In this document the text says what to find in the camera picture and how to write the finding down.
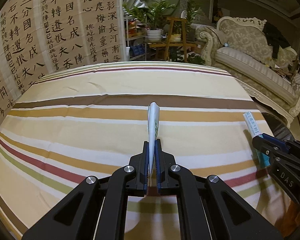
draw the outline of metal screw cap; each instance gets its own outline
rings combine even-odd
[[[133,172],[134,170],[134,167],[128,165],[128,166],[125,166],[125,168],[123,169],[125,172]]]
[[[211,175],[209,176],[209,180],[213,183],[217,183],[219,181],[219,178],[216,175]]]
[[[95,182],[96,182],[96,178],[93,177],[93,176],[90,176],[90,177],[86,178],[86,183],[88,183],[88,184],[93,184]]]
[[[180,170],[181,170],[181,167],[180,167],[179,165],[172,165],[172,166],[170,167],[170,169],[171,169],[172,171],[180,171]]]

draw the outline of ornate sofa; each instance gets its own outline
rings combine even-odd
[[[280,47],[278,59],[273,59],[273,47],[262,32],[265,23],[257,18],[223,17],[216,29],[205,25],[194,28],[196,39],[206,42],[201,54],[206,64],[231,73],[251,97],[285,117],[290,127],[300,112],[300,75],[294,73],[290,84],[270,66],[288,72],[297,53],[291,47]]]

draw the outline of black cloth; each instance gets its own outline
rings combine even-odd
[[[273,47],[272,58],[278,58],[279,46],[283,49],[290,46],[289,42],[277,27],[273,26],[271,23],[266,22],[262,32],[266,36],[268,45]]]

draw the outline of white flower pot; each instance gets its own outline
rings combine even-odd
[[[162,29],[147,30],[147,38],[149,42],[160,42],[162,35]]]

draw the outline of yellow stripe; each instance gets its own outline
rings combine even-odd
[[[19,117],[55,117],[72,116],[80,118],[98,118],[111,120],[147,120],[147,110],[141,109],[102,109],[59,107],[48,109],[15,110],[9,115]],[[253,113],[255,120],[264,120],[261,113]],[[160,121],[175,122],[242,122],[241,112],[195,112],[195,111],[160,111]]]
[[[7,228],[7,230],[12,231],[12,233],[16,236],[16,238],[18,240],[21,240],[22,235],[17,230],[15,230],[12,223],[5,217],[5,215],[2,213],[1,210],[0,210],[0,220],[3,223],[3,225],[5,226],[5,228]]]
[[[10,139],[9,137],[5,136],[3,133],[0,132],[0,136],[6,140],[8,143],[14,145],[15,147],[18,147],[20,149],[23,149],[27,152],[31,152],[33,154],[49,158],[52,160],[55,160],[57,162],[61,162],[73,167],[77,167],[84,170],[89,171],[96,171],[106,174],[112,174],[114,171],[116,171],[119,166],[114,165],[107,165],[107,164],[100,164],[100,163],[93,163],[88,162],[84,160],[79,160],[75,158],[71,158],[68,156],[64,156],[55,152],[46,151],[44,149],[36,148],[33,146],[29,146],[17,141],[14,141]],[[199,168],[199,169],[191,169],[192,173],[201,176],[201,177],[207,177],[210,174],[224,174],[224,173],[230,173],[235,171],[240,171],[243,169],[247,169],[253,166],[257,165],[257,160],[247,160],[244,162],[234,163],[234,164],[227,164],[222,166],[216,166],[216,167],[207,167],[207,168]]]
[[[93,162],[88,162],[84,160],[79,160],[75,158],[71,158],[68,156],[61,155],[59,153],[51,152],[51,151],[46,151],[44,149],[36,148],[33,146],[29,146],[17,141],[14,141],[10,139],[9,137],[5,136],[3,133],[0,132],[0,136],[5,139],[8,143],[14,145],[15,147],[18,147],[22,150],[25,150],[27,152],[31,152],[33,154],[49,158],[52,160],[55,160],[57,162],[61,162],[73,167],[77,167],[80,169],[88,170],[88,171],[96,171],[96,172],[101,172],[101,173],[106,173],[106,174],[112,174],[114,171],[116,171],[119,166],[114,166],[114,165],[107,165],[107,164],[100,164],[100,163],[93,163]]]
[[[202,169],[191,169],[194,175],[200,177],[207,177],[210,174],[224,174],[224,173],[231,173],[235,171],[241,171],[247,168],[251,168],[258,165],[257,160],[247,160],[240,163],[233,163],[228,165],[216,166],[216,167],[208,167]]]

